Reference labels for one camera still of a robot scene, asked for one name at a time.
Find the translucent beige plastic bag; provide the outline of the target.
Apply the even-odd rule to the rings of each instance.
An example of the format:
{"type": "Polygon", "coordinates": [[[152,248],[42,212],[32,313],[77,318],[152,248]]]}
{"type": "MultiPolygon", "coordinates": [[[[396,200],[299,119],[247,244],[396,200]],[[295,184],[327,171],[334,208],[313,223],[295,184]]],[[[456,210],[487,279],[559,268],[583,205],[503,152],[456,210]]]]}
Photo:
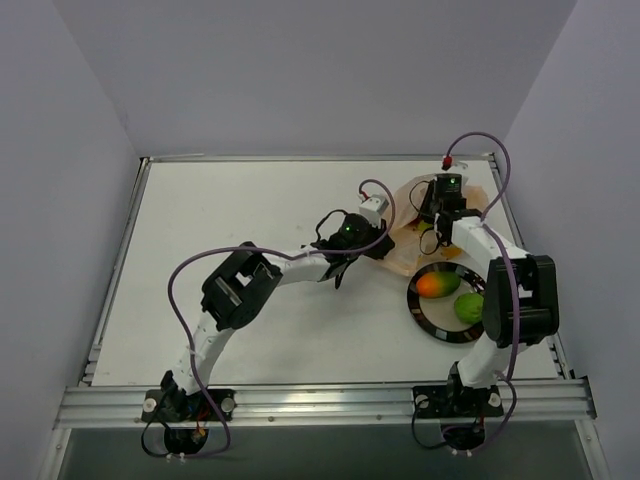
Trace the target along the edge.
{"type": "Polygon", "coordinates": [[[414,177],[394,193],[396,216],[390,237],[395,247],[378,264],[395,274],[412,277],[426,264],[462,257],[462,250],[457,247],[435,249],[432,225],[418,216],[417,209],[434,177],[434,174],[414,177]]]}

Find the orange green fake mango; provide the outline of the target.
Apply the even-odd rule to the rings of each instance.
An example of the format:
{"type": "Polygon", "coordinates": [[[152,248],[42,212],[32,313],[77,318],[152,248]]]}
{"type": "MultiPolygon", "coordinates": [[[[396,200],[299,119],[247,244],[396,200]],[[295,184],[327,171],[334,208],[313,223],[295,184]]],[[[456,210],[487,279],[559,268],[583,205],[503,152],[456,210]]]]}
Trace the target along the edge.
{"type": "Polygon", "coordinates": [[[460,284],[461,279],[455,272],[432,271],[417,280],[416,291],[423,298],[437,299],[453,294],[460,284]]]}

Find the green fake custard apple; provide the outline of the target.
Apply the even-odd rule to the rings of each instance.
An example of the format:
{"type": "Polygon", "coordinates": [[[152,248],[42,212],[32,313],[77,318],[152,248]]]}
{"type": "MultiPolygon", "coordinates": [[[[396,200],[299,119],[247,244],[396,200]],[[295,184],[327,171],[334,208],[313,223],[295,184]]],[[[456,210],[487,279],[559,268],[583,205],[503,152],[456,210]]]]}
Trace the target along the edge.
{"type": "Polygon", "coordinates": [[[474,325],[482,319],[484,296],[480,293],[465,293],[456,298],[453,306],[460,322],[474,325]]]}

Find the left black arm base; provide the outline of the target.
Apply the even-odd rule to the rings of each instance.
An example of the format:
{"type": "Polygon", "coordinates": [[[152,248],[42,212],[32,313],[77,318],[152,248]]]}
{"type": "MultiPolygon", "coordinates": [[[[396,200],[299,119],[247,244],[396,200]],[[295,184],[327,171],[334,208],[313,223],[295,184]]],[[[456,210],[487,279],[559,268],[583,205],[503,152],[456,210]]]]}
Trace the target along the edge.
{"type": "Polygon", "coordinates": [[[206,424],[231,421],[236,407],[234,390],[208,389],[208,394],[221,416],[216,414],[202,393],[185,397],[176,392],[147,391],[141,413],[144,429],[140,444],[143,452],[152,458],[166,459],[202,455],[209,437],[206,424]],[[154,424],[163,428],[160,446],[147,440],[147,431],[154,424]]]}

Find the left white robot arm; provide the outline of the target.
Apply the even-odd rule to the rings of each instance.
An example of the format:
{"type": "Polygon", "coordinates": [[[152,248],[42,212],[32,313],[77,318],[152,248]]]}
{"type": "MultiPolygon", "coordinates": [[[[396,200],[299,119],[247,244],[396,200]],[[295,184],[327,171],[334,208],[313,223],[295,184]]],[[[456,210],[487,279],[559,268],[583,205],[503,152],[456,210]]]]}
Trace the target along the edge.
{"type": "Polygon", "coordinates": [[[168,392],[166,408],[179,419],[194,417],[202,405],[200,391],[230,338],[259,315],[277,288],[329,280],[338,288],[360,256],[380,260],[394,248],[392,225],[380,214],[346,213],[329,238],[318,237],[290,253],[252,242],[211,250],[211,255],[229,256],[204,280],[199,324],[195,331],[185,331],[186,351],[161,380],[161,390],[168,392]]]}

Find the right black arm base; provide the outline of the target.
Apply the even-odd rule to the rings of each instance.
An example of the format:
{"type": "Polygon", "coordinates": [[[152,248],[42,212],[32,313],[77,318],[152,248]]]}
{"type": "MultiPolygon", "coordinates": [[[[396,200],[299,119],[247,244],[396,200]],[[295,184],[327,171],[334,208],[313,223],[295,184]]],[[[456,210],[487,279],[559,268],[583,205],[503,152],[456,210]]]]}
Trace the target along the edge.
{"type": "Polygon", "coordinates": [[[487,440],[486,421],[505,414],[496,386],[488,389],[415,386],[412,394],[411,435],[416,444],[427,451],[448,448],[453,454],[470,457],[487,440]],[[418,420],[438,420],[440,439],[423,442],[417,431],[418,420]]]}

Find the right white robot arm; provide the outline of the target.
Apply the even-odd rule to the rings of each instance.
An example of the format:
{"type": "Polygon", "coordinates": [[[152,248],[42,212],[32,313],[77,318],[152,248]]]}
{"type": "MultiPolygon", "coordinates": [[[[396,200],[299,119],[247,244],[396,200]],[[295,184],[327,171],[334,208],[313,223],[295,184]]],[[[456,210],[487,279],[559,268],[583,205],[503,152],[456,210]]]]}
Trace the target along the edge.
{"type": "Polygon", "coordinates": [[[475,406],[479,389],[495,385],[500,373],[510,379],[517,355],[559,328],[553,259],[534,255],[491,229],[482,212],[467,207],[462,184],[460,174],[435,175],[421,205],[438,242],[461,249],[486,274],[481,310],[484,333],[457,362],[457,379],[443,390],[447,406],[459,413],[475,406]]]}

